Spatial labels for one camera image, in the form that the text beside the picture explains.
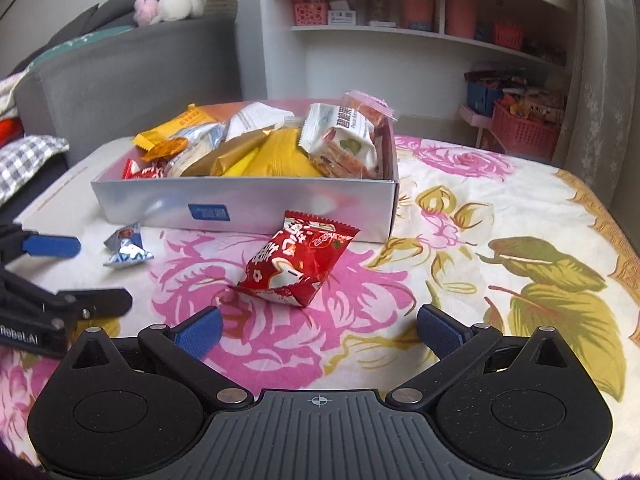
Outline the small silver candy wrapper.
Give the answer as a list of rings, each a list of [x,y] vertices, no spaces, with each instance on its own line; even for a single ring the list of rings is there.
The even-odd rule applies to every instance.
[[[140,226],[137,223],[114,231],[104,242],[104,246],[110,252],[110,256],[103,265],[112,269],[135,266],[154,258],[152,252],[143,246]]]

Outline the red candy pack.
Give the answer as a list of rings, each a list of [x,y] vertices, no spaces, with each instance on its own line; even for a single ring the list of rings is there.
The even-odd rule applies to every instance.
[[[343,222],[288,210],[282,228],[248,260],[234,289],[306,308],[358,233]]]
[[[132,158],[128,158],[122,170],[122,180],[160,179],[165,177],[165,165],[160,162],[151,162],[142,165]]]

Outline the yellow orange-print snack pack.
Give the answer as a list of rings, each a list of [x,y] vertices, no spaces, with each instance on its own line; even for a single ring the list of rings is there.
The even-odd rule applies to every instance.
[[[208,122],[216,122],[212,115],[195,104],[189,104],[184,112],[149,130],[138,133],[132,142],[137,148],[148,152],[156,144],[173,136],[183,128],[200,126]]]

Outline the gold bar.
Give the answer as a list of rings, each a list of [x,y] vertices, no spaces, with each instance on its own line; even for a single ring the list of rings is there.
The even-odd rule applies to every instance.
[[[224,141],[218,148],[190,165],[181,174],[183,177],[221,177],[233,165],[267,140],[272,128],[253,130]]]

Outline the large yellow snack pack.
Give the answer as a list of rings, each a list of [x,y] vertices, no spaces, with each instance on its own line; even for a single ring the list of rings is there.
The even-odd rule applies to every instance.
[[[282,128],[269,133],[242,176],[322,178],[323,174],[298,146],[299,136],[299,128]]]

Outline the white text-printed snack pack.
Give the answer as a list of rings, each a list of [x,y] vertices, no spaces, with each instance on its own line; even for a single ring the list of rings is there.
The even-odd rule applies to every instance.
[[[282,125],[288,118],[293,117],[294,114],[290,110],[254,102],[241,108],[229,119],[224,140],[231,141],[244,133]]]

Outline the pink bar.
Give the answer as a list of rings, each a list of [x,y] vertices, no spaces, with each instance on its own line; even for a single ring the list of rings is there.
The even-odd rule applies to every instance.
[[[342,105],[352,108],[375,126],[381,127],[386,120],[396,120],[395,111],[383,100],[358,90],[350,90],[343,94]]]

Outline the white pecan kernel pack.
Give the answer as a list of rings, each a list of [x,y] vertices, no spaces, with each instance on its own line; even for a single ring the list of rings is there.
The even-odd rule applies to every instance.
[[[314,103],[304,121],[298,146],[308,155],[323,140],[332,141],[339,148],[362,162],[367,170],[378,166],[373,142],[374,125],[358,110],[346,106]]]

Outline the yellow blue-label cracker pack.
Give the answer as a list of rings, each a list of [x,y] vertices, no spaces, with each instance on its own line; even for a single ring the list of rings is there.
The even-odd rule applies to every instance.
[[[258,154],[258,152],[259,152],[259,148],[254,148],[254,150],[247,152],[241,159],[239,159],[235,164],[233,164],[222,175],[224,177],[242,177],[242,175],[247,170],[248,166],[250,166],[250,164]]]

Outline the white blue long snack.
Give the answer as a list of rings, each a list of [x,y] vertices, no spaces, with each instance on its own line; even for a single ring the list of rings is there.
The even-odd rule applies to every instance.
[[[169,140],[183,138],[188,141],[186,148],[172,158],[165,166],[165,176],[180,177],[186,168],[218,148],[226,136],[226,127],[220,122],[182,128],[169,137]]]

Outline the wafer biscuit clear pack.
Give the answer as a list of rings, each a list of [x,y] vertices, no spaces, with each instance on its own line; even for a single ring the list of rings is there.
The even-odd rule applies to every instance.
[[[326,177],[371,179],[374,173],[333,141],[320,142],[309,153],[311,163]]]

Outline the grey sofa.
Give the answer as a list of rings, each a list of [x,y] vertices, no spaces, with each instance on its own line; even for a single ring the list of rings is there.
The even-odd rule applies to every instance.
[[[101,145],[134,136],[190,104],[241,99],[233,18],[202,18],[138,27],[136,0],[107,0],[53,36],[90,39],[34,61],[14,100],[29,136],[59,136],[75,165]]]

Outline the teal cushion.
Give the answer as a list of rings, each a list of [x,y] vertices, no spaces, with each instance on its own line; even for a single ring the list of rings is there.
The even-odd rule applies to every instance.
[[[32,62],[30,62],[27,65],[27,69],[31,70],[34,66],[37,66],[38,64],[41,64],[44,61],[47,61],[49,58],[55,58],[56,56],[61,55],[70,50],[81,48],[83,46],[86,46],[87,44],[95,44],[96,42],[101,41],[103,39],[118,36],[120,34],[124,34],[125,32],[129,32],[130,30],[133,30],[133,29],[134,28],[132,26],[118,26],[118,27],[98,30],[97,32],[88,32],[88,34],[85,34],[84,36],[66,40],[38,54],[32,60]]]

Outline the white bookshelf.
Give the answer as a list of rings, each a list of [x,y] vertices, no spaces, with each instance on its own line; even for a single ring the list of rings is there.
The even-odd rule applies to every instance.
[[[434,0],[430,32],[400,27],[402,0],[241,0],[243,82],[249,96],[337,98],[360,90],[400,117],[450,122],[473,70],[518,70],[535,84],[570,72],[576,0],[476,0],[473,39],[445,32],[446,0]],[[355,26],[296,26],[294,3],[357,12]],[[492,40],[495,21],[524,30],[521,51]]]

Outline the white label box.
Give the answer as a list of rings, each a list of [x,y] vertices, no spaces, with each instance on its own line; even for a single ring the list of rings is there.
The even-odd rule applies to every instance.
[[[352,10],[329,10],[326,20],[331,26],[355,26],[357,24],[357,12]]]

